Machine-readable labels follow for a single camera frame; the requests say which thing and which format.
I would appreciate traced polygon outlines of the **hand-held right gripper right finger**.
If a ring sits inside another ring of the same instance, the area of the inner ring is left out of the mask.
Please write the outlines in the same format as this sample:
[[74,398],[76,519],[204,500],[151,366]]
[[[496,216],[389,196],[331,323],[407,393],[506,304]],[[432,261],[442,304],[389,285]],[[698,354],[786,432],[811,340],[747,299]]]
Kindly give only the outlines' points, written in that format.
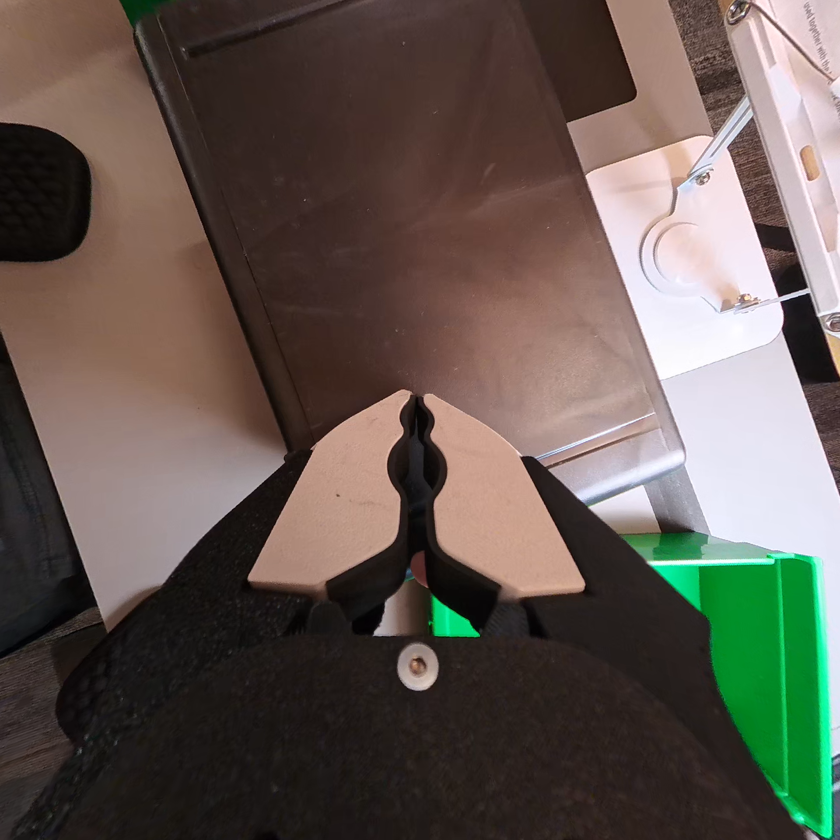
[[503,602],[580,594],[582,573],[519,452],[438,396],[423,397],[429,450],[442,459],[433,536],[443,561],[489,583]]

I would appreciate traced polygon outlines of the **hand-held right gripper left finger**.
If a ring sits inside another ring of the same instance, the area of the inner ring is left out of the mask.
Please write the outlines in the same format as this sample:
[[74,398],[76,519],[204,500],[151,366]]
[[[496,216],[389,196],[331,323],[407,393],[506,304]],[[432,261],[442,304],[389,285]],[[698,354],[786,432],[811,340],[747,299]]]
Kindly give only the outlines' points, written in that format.
[[248,574],[252,587],[313,601],[384,601],[401,586],[413,409],[411,392],[395,392],[312,447]]

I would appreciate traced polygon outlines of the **black drawer cabinet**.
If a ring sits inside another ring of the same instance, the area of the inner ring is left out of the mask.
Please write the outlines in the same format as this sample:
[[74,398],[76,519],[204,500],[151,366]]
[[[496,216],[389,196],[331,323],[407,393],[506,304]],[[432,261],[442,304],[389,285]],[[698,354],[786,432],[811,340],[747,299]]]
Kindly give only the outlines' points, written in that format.
[[171,2],[133,34],[289,450],[408,390],[586,503],[684,464],[521,2]]

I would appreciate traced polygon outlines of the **empty green bin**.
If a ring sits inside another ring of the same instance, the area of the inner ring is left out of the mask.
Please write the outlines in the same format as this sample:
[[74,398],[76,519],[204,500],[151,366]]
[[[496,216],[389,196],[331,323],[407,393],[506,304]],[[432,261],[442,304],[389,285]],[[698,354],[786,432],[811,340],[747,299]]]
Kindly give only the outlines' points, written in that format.
[[584,591],[435,642],[430,837],[833,834],[822,564],[706,534],[564,535]]

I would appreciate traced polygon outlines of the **document stand with wooden board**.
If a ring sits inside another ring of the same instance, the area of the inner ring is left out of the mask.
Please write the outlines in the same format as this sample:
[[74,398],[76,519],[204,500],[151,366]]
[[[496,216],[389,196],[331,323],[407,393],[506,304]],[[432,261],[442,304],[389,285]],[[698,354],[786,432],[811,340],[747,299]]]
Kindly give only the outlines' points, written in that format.
[[[809,116],[787,45],[830,80],[763,7],[719,2],[744,97],[699,135],[586,176],[661,380],[757,349],[783,304],[812,305],[838,368],[839,121]],[[779,293],[728,152],[754,122],[804,276]]]

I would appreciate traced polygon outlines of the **black rectangular pad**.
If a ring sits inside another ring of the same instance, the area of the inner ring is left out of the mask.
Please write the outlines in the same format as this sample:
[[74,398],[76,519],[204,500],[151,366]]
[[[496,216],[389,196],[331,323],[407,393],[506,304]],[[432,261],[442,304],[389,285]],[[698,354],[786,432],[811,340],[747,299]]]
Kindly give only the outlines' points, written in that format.
[[632,102],[632,71],[606,1],[520,1],[567,123]]

